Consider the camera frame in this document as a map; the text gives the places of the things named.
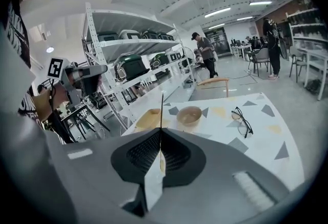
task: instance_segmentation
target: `sneaker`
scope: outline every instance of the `sneaker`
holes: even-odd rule
[[[271,74],[271,75],[269,75],[269,79],[270,80],[275,80],[275,79],[278,79],[278,75],[276,75],[276,74]]]

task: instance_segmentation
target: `gray t-shirt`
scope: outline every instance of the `gray t-shirt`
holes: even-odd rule
[[[213,45],[211,44],[210,40],[208,40],[205,37],[202,37],[201,40],[197,42],[197,47],[198,49],[205,48],[205,47],[213,48]],[[211,49],[206,50],[205,52],[200,51],[200,53],[204,60],[214,57],[213,51]]]

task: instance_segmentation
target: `gray floor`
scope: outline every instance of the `gray floor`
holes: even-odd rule
[[[313,177],[320,165],[320,162],[326,153],[328,146],[327,140],[327,113],[328,113],[328,89],[324,92],[321,101],[303,88],[305,70],[302,70],[299,81],[296,83],[295,70],[292,77],[289,78],[290,62],[281,58],[281,71],[278,80],[268,80],[267,69],[264,65],[259,69],[260,78],[256,74],[247,74],[248,63],[242,58],[234,56],[221,58],[216,63],[217,72],[220,77],[229,77],[229,96],[239,96],[251,93],[263,92],[275,105],[281,116],[285,120],[291,131],[298,150],[301,155],[305,178]],[[311,73],[311,78],[318,74]],[[197,71],[197,81],[209,78],[208,70]],[[196,89],[190,100],[213,99],[225,97],[225,88],[221,85],[213,85],[209,89]],[[109,113],[108,106],[100,112],[95,113],[97,117],[102,117]],[[111,132],[102,130],[98,123],[95,124],[98,138],[116,137],[123,132],[120,123],[115,116],[109,118],[106,122]],[[84,141],[78,130],[71,129],[79,141]],[[87,140],[97,139],[90,130],[87,132]]]

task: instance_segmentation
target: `white desk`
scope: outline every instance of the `white desk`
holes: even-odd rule
[[[306,75],[305,75],[304,87],[308,85],[310,66],[316,67],[319,70],[323,71],[321,87],[318,95],[318,101],[320,101],[326,82],[326,75],[327,75],[327,68],[328,68],[327,65],[328,52],[326,50],[319,50],[319,49],[318,50],[299,49],[299,51],[306,53]]]
[[[263,93],[165,104],[162,126],[179,130],[176,114],[187,106],[202,110],[198,125],[189,129],[189,133],[233,146],[275,174],[289,190],[304,182],[303,166],[293,136]],[[247,138],[239,133],[239,122],[231,117],[231,111],[236,107],[241,109],[254,131]],[[133,133],[135,124],[124,135]]]
[[[239,57],[239,50],[242,51],[242,58],[244,59],[244,61],[246,60],[245,59],[245,53],[244,53],[244,50],[247,49],[247,48],[251,48],[252,45],[246,45],[246,46],[232,46],[231,49],[233,50],[233,54],[234,56],[238,56]]]

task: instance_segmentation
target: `eyeglasses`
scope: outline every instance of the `eyeglasses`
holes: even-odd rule
[[[231,116],[233,120],[239,120],[241,118],[241,122],[238,126],[238,131],[241,135],[246,138],[248,133],[253,134],[253,129],[251,128],[250,123],[245,120],[241,110],[238,107],[236,107],[234,111],[231,111]]]

